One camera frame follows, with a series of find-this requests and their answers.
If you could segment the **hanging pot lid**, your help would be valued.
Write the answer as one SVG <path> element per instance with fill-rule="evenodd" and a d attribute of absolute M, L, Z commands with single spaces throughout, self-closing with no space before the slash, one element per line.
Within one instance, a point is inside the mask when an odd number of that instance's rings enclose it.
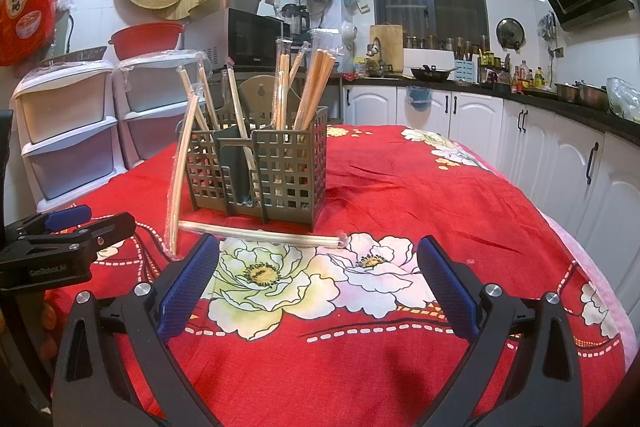
<path fill-rule="evenodd" d="M 522 24 L 513 17 L 505 17 L 497 24 L 497 40 L 504 50 L 518 52 L 524 46 L 526 37 Z"/>

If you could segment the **red plastic basin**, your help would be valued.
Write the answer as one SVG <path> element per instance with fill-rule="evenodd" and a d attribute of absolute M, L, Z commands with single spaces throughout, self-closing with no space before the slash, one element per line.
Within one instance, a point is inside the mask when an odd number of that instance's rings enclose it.
<path fill-rule="evenodd" d="M 119 60 L 175 49 L 183 33 L 183 24 L 154 22 L 130 26 L 111 35 L 108 43 Z"/>

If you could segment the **white chopsticks pair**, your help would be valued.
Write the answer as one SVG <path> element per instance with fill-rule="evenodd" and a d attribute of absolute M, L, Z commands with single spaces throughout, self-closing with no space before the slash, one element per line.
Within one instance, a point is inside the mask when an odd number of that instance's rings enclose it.
<path fill-rule="evenodd" d="M 180 220 L 178 228 L 182 231 L 210 234 L 224 239 L 246 239 L 250 242 L 262 242 L 270 244 L 284 244 L 297 247 L 326 247 L 344 248 L 347 244 L 347 236 L 324 236 L 309 234 L 293 234 L 283 232 L 269 232 L 262 230 L 249 230 L 240 228 L 223 227 L 222 225 L 206 225 L 194 221 Z"/>

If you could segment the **wooden chopsticks in caddy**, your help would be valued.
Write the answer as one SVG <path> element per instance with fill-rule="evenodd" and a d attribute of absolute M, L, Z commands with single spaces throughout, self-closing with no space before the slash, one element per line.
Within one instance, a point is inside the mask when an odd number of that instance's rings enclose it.
<path fill-rule="evenodd" d="M 295 131 L 306 130 L 314 120 L 314 114 L 324 88 L 328 83 L 334 63 L 335 55 L 328 50 L 318 49 L 312 54 L 302 99 L 293 124 Z"/>

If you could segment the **silver black microwave oven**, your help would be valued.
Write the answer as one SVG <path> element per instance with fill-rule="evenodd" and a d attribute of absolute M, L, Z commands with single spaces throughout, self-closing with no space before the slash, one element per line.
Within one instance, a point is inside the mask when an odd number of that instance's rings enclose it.
<path fill-rule="evenodd" d="M 191 20 L 184 30 L 184 47 L 203 51 L 214 72 L 231 64 L 247 72 L 276 67 L 276 41 L 290 36 L 283 20 L 225 9 Z"/>

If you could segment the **grey plastic utensil caddy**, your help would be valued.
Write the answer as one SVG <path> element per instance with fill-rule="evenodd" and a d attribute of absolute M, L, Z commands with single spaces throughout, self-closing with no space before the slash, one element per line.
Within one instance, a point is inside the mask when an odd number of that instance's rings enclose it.
<path fill-rule="evenodd" d="M 326 200 L 326 124 L 318 107 L 304 131 L 293 129 L 299 97 L 288 95 L 288 123 L 271 124 L 274 78 L 258 75 L 238 88 L 246 135 L 234 106 L 218 109 L 219 130 L 191 134 L 186 179 L 192 206 L 228 216 L 284 221 L 313 228 Z"/>

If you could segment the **red food bag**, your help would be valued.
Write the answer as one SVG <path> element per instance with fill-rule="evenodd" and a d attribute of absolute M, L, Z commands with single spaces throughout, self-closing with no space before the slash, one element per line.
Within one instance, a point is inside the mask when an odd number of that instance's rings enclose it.
<path fill-rule="evenodd" d="M 26 60 L 54 36 L 56 0 L 1 0 L 2 67 Z"/>

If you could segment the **black wok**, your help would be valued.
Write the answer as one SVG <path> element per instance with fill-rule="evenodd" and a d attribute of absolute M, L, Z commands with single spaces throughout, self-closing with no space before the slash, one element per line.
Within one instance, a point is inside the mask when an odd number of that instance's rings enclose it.
<path fill-rule="evenodd" d="M 411 74 L 416 80 L 420 81 L 444 82 L 455 71 L 455 68 L 438 69 L 436 66 L 423 65 L 421 68 L 411 69 Z"/>

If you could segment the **wooden cutting board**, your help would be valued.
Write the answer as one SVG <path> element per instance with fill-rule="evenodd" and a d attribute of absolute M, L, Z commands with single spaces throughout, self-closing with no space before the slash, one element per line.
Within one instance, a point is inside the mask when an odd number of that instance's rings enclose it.
<path fill-rule="evenodd" d="M 382 24 L 370 26 L 370 42 L 378 39 L 378 56 L 393 74 L 404 69 L 404 30 L 401 25 Z"/>

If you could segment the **red floral tablecloth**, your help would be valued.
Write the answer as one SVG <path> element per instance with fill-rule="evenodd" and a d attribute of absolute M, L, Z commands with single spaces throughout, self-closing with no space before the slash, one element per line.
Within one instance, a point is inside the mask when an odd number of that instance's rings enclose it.
<path fill-rule="evenodd" d="M 345 244 L 227 239 L 219 268 L 171 351 L 227 426 L 409 426 L 462 358 L 416 263 L 431 235 L 515 296 L 556 291 L 592 418 L 637 340 L 574 239 L 486 161 L 442 136 L 332 127 L 314 233 Z"/>

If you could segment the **wooden chopsticks pair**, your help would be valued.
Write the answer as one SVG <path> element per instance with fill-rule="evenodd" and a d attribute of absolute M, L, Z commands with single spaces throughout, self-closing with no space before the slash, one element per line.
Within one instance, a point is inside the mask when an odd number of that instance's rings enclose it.
<path fill-rule="evenodd" d="M 186 155 L 188 155 L 191 131 L 198 111 L 198 96 L 195 92 L 188 95 L 186 113 L 183 118 L 183 126 L 177 143 L 174 157 L 174 170 L 172 170 L 171 182 L 167 192 L 167 212 L 165 220 L 165 254 L 170 261 L 177 261 L 178 228 L 180 218 L 180 200 L 184 169 L 186 169 Z"/>

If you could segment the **white plastic drawer tower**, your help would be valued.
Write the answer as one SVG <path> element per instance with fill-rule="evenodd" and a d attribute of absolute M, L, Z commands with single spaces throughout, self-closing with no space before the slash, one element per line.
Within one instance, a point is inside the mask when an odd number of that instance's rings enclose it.
<path fill-rule="evenodd" d="M 113 70 L 118 131 L 126 166 L 131 169 L 176 142 L 177 126 L 186 111 L 183 68 L 198 82 L 198 66 L 210 71 L 202 51 L 170 50 L 120 61 Z"/>

